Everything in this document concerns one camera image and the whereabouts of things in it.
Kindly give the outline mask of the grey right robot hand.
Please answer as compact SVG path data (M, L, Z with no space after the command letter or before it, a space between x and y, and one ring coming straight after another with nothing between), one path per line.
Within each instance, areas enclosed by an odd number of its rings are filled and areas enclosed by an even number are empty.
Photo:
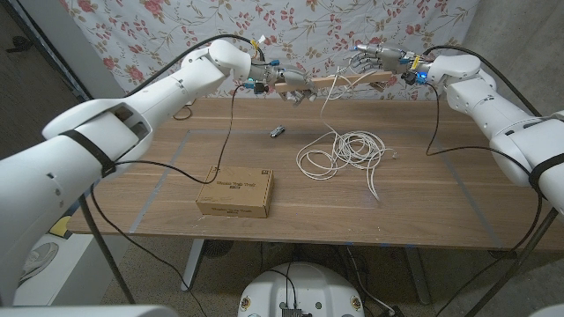
M400 75L409 72L428 73L432 61L397 44L357 44L349 67L357 73L369 70L390 71Z

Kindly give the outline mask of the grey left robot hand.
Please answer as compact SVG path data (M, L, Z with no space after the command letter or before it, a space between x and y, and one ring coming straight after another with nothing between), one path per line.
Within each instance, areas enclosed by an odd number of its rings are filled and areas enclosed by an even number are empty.
M301 69L292 65L271 63L252 63L249 83L253 84L255 94L277 93L282 100L291 100L297 107L303 100L315 101L318 89Z

